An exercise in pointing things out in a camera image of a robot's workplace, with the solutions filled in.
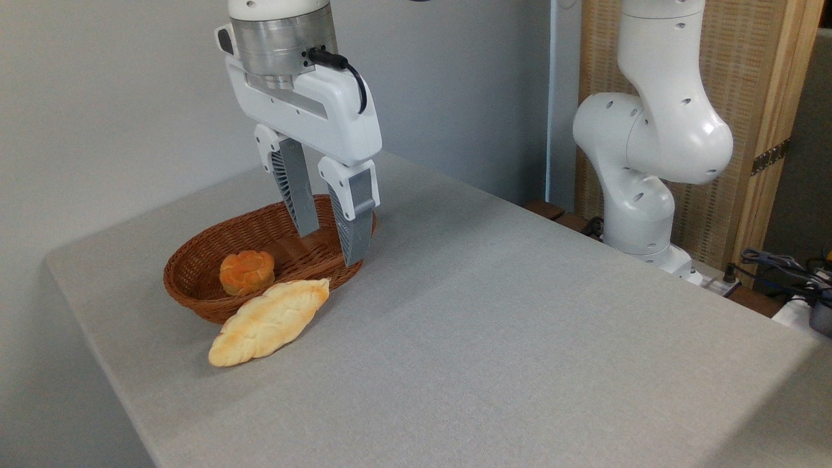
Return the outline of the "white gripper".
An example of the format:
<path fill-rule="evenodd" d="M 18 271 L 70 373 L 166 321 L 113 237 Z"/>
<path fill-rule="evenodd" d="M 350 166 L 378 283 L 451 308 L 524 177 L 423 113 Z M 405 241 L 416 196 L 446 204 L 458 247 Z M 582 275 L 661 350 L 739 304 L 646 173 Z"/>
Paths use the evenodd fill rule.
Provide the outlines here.
<path fill-rule="evenodd" d="M 372 211 L 380 204 L 369 160 L 382 149 L 372 93 L 366 92 L 366 109 L 359 113 L 361 95 L 349 71 L 318 66 L 295 77 L 291 90 L 263 91 L 248 82 L 240 61 L 226 56 L 225 62 L 241 109 L 259 122 L 253 135 L 262 166 L 273 175 L 298 234 L 320 228 L 302 143 L 325 155 L 318 171 L 329 187 L 345 266 L 362 261 L 371 243 Z"/>

